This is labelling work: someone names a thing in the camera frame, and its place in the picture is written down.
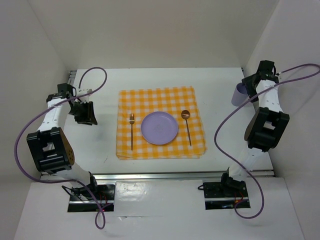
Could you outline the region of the purple plastic cup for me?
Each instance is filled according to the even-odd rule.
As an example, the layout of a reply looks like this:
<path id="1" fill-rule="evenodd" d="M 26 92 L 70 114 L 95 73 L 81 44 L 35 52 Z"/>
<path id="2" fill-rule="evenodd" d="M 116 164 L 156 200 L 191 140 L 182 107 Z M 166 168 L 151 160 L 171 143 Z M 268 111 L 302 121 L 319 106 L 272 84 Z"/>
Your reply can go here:
<path id="1" fill-rule="evenodd" d="M 246 100 L 249 99 L 246 86 L 243 83 L 238 83 L 234 89 L 231 104 L 235 107 L 239 107 Z"/>

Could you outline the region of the copper fork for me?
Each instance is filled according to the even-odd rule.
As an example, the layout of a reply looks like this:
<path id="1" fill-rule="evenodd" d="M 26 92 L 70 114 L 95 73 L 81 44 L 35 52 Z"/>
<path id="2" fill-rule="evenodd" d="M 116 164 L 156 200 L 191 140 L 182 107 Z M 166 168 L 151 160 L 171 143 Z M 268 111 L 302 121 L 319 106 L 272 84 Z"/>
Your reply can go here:
<path id="1" fill-rule="evenodd" d="M 129 123 L 130 123 L 130 143 L 131 143 L 131 150 L 133 150 L 133 139 L 134 139 L 133 125 L 134 125 L 134 123 L 135 123 L 134 113 L 131 113 L 131 114 L 129 115 Z"/>

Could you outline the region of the copper spoon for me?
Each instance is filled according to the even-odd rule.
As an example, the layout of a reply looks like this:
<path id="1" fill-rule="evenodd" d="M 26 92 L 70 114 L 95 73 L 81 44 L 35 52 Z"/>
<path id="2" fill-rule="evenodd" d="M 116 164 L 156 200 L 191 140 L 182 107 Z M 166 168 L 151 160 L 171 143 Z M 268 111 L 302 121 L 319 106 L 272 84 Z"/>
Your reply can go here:
<path id="1" fill-rule="evenodd" d="M 189 145 L 192 146 L 190 129 L 189 129 L 189 124 L 188 124 L 188 119 L 190 118 L 190 116 L 191 116 L 190 112 L 186 109 L 181 112 L 181 117 L 185 120 L 185 124 L 186 124 Z"/>

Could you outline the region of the purple plastic plate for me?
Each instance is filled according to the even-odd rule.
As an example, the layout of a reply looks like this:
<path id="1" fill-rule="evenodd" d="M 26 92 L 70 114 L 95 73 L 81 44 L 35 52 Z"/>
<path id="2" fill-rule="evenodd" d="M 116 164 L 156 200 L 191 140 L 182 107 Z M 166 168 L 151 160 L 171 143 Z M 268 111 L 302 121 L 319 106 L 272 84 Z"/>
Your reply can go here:
<path id="1" fill-rule="evenodd" d="M 166 145 L 176 138 L 179 126 L 176 119 L 169 113 L 155 111 L 142 120 L 140 131 L 148 143 Z"/>

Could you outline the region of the yellow white checkered cloth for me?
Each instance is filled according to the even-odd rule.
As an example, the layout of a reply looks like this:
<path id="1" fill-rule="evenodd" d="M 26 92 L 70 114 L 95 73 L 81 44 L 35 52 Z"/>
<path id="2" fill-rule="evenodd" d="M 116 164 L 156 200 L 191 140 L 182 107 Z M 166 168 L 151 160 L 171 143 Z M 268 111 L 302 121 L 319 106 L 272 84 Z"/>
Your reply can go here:
<path id="1" fill-rule="evenodd" d="M 205 131 L 192 86 L 121 90 L 118 94 L 116 156 L 120 160 L 199 158 L 206 151 Z M 192 146 L 181 112 L 188 110 Z M 165 145 L 147 142 L 141 133 L 143 119 L 153 112 L 166 112 L 178 123 L 176 138 Z M 134 113 L 133 150 L 130 114 Z"/>

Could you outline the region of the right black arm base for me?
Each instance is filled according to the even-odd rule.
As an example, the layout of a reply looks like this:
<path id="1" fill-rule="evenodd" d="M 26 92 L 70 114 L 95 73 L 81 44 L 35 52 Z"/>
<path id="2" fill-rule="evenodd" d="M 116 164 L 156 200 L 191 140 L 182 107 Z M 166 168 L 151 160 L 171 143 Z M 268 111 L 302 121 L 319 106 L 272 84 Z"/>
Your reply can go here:
<path id="1" fill-rule="evenodd" d="M 246 183 L 234 180 L 227 173 L 222 175 L 220 181 L 204 181 L 197 189 L 203 191 L 206 210 L 251 207 Z"/>

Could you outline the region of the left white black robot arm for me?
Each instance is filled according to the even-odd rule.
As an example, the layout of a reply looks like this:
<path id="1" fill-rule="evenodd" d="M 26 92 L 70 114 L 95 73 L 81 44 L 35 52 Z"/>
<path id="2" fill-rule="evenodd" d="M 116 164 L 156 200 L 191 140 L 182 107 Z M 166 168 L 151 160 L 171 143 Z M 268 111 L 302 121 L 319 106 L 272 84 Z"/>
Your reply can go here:
<path id="1" fill-rule="evenodd" d="M 76 88 L 67 83 L 59 84 L 57 93 L 50 94 L 46 102 L 52 109 L 45 114 L 37 131 L 26 137 L 35 166 L 41 173 L 82 182 L 81 194 L 93 200 L 99 195 L 97 181 L 75 162 L 75 153 L 64 133 L 64 126 L 68 115 L 72 115 L 78 124 L 97 125 L 94 104 L 86 97 L 78 98 Z"/>

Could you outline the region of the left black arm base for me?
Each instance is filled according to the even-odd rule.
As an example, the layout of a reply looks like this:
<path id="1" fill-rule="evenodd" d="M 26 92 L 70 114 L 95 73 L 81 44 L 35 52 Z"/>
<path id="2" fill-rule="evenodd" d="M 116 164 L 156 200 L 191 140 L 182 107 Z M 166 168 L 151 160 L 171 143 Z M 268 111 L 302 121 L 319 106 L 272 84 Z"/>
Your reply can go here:
<path id="1" fill-rule="evenodd" d="M 93 184 L 88 184 L 87 187 L 92 191 L 104 212 L 114 211 L 116 191 L 115 183 L 97 184 L 97 182 L 94 180 Z M 63 185 L 62 189 L 69 195 L 67 209 L 69 213 L 99 211 L 98 205 L 84 187 L 70 188 Z"/>

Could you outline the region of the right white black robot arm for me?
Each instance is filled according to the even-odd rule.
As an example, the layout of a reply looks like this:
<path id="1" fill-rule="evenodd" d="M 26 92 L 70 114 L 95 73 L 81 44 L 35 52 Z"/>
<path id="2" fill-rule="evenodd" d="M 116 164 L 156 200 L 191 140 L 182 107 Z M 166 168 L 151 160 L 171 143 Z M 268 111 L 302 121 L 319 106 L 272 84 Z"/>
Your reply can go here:
<path id="1" fill-rule="evenodd" d="M 290 120 L 279 103 L 276 86 L 279 79 L 273 61 L 260 61 L 256 73 L 243 78 L 241 82 L 241 88 L 249 98 L 271 89 L 251 100 L 252 103 L 258 103 L 258 107 L 244 133 L 247 148 L 242 151 L 238 160 L 242 166 L 235 163 L 222 175 L 218 190 L 223 196 L 230 196 L 235 189 L 241 190 L 244 187 L 247 171 L 253 169 L 261 155 L 278 145 Z"/>

